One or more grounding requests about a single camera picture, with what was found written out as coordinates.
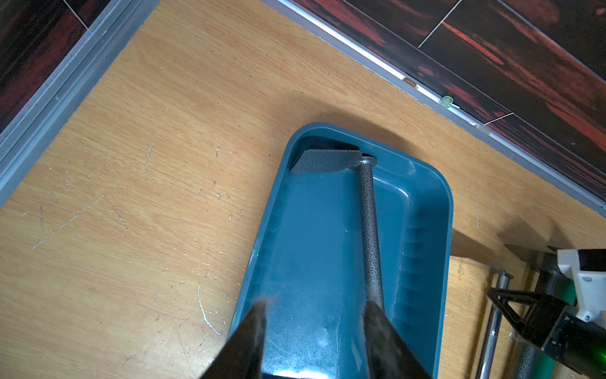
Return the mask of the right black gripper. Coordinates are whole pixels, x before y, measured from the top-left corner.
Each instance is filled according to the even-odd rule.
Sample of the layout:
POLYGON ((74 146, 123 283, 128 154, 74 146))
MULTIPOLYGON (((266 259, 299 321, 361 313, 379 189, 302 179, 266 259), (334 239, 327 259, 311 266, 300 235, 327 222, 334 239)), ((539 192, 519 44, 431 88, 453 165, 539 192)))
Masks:
POLYGON ((588 378, 605 377, 605 328, 577 318, 574 306, 544 293, 498 288, 488 298, 525 342, 588 378))

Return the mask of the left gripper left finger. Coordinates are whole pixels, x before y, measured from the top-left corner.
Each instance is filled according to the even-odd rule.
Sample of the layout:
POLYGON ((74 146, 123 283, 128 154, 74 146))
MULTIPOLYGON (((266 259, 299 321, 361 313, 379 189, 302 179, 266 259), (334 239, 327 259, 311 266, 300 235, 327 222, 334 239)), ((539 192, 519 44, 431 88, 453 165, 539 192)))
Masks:
POLYGON ((268 302, 256 302, 200 378, 262 378, 268 302))

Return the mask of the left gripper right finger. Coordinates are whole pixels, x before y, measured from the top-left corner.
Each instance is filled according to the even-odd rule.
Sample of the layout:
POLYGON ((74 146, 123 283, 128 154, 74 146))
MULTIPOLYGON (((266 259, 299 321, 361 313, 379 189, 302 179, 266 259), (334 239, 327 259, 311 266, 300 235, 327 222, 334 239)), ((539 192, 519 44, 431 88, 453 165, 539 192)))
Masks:
POLYGON ((369 378, 431 377, 376 302, 365 303, 362 317, 369 378))

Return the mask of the chrome hoe blue grip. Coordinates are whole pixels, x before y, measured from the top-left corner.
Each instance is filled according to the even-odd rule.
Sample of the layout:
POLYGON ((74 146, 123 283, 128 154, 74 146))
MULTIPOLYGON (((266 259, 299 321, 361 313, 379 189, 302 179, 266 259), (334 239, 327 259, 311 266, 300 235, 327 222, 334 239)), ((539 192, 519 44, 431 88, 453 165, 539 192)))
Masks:
MULTIPOLYGON (((501 268, 491 268, 494 284, 489 284, 489 290, 494 287, 497 289, 508 289, 511 279, 513 278, 506 270, 501 268)), ((493 301, 486 296, 487 306, 489 307, 488 317, 484 327, 483 338, 479 346, 478 361, 475 366, 475 378, 487 379, 490 378, 492 364, 496 353, 496 347, 502 321, 502 313, 493 301)))

